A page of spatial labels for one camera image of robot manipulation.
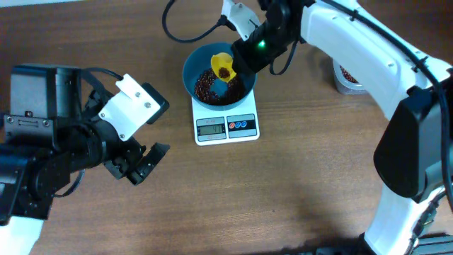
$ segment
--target yellow scoop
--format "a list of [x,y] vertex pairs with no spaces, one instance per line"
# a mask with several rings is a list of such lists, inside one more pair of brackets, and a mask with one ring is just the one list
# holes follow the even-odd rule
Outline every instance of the yellow scoop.
[[[233,58],[227,53],[219,53],[211,57],[211,67],[215,75],[219,77],[222,81],[228,82],[236,76],[236,72],[233,70]],[[219,75],[219,70],[225,68],[229,72],[229,76],[226,78],[221,78]]]

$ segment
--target wooden surface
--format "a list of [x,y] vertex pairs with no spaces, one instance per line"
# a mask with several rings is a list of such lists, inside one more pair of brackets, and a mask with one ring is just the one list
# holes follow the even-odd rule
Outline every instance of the wooden surface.
[[[453,63],[452,5],[400,2],[362,4],[409,42]],[[177,44],[161,28],[165,3],[0,8],[0,110],[9,108],[11,67],[24,62],[127,72],[171,102],[136,135],[144,145],[172,146],[149,178],[133,187],[104,167],[88,170],[73,195],[54,201],[32,254],[244,254],[364,232],[382,187],[372,155],[387,121],[376,103],[340,95],[331,59],[301,45],[284,76],[258,74],[258,141],[198,147],[183,63],[203,44],[238,36],[220,28],[200,42]],[[256,1],[244,3],[263,17]],[[168,25],[180,37],[200,34],[219,18],[221,5],[179,1]],[[111,78],[101,78],[117,91]],[[88,92],[85,86],[84,98]],[[433,229],[452,233],[452,223],[444,201]]]

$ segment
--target green light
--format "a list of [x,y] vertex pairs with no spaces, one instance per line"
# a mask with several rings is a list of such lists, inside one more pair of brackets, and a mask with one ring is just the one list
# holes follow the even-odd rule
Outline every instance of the green light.
[[266,43],[264,40],[260,41],[260,43],[258,43],[258,47],[264,47],[266,46]]

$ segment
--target digital scale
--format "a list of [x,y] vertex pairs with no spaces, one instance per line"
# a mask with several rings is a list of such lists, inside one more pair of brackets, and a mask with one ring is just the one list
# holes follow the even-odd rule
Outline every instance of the digital scale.
[[210,110],[192,98],[193,129],[197,145],[220,145],[260,137],[253,90],[231,110]]

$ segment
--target wire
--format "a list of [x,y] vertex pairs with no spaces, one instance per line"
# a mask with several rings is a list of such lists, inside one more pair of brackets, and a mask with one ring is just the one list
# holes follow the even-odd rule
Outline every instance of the wire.
[[89,67],[89,68],[85,68],[84,71],[87,71],[87,72],[101,72],[101,73],[104,73],[104,74],[108,74],[112,77],[115,77],[117,80],[119,81],[122,81],[123,80],[123,77],[113,71],[110,71],[108,69],[105,69],[105,68],[100,68],[100,67]]
[[394,36],[390,35],[387,31],[376,25],[375,23],[371,22],[369,19],[365,18],[358,14],[357,10],[351,11],[350,9],[344,7],[341,4],[336,3],[332,0],[321,0],[326,4],[329,4],[336,9],[352,16],[352,20],[357,19],[364,23],[366,26],[371,28],[372,30],[376,31],[380,34],[383,38],[387,39],[390,43],[395,45],[402,53],[404,53],[414,64],[415,67],[418,68],[426,78],[432,83],[434,87],[434,91],[437,94],[439,99],[439,106],[441,112],[441,152],[440,152],[440,160],[442,162],[442,178],[443,183],[445,186],[445,193],[447,194],[448,203],[450,205],[450,209],[453,212],[453,188],[452,188],[452,175],[449,169],[449,109],[447,105],[447,98],[445,96],[445,92],[442,88],[440,82],[434,77],[432,72],[425,66],[423,59],[418,59],[415,54],[412,53],[403,43],[397,40]]
[[63,194],[61,194],[61,195],[54,194],[54,197],[56,197],[56,198],[64,198],[65,196],[71,195],[79,187],[79,185],[82,182],[82,179],[84,178],[84,176],[85,176],[85,169],[82,169],[82,170],[79,171],[79,175],[77,176],[76,180],[72,184],[71,188],[68,188],[68,190],[66,192],[64,192]]
[[165,10],[164,10],[164,13],[162,14],[162,27],[164,28],[164,32],[165,34],[167,34],[167,36],[172,39],[172,40],[175,40],[176,42],[178,43],[193,43],[193,42],[196,42],[198,40],[201,40],[203,39],[204,37],[206,37],[206,35],[209,35],[212,31],[214,31],[216,28],[222,26],[222,22],[225,22],[225,21],[221,21],[222,18],[219,19],[219,21],[217,21],[217,23],[212,26],[208,31],[204,32],[202,35],[200,36],[197,36],[196,38],[192,38],[192,39],[180,39],[180,38],[176,38],[174,37],[170,31],[168,31],[168,28],[167,28],[167,15],[168,15],[168,12],[170,11],[170,8],[172,7],[172,5],[176,2],[176,0],[170,0],[167,4],[167,6],[165,7]]
[[286,61],[286,64],[285,66],[283,67],[282,71],[278,72],[277,74],[274,72],[274,60],[270,63],[270,66],[269,66],[269,72],[271,75],[282,75],[286,72],[286,70],[288,69],[288,67],[291,65],[291,61],[292,61],[292,57],[294,56],[294,53],[296,52],[296,47],[297,47],[297,43],[299,41],[298,40],[295,40],[293,43],[292,43],[292,46],[291,46],[291,52],[289,53],[289,56],[288,56],[288,60]]

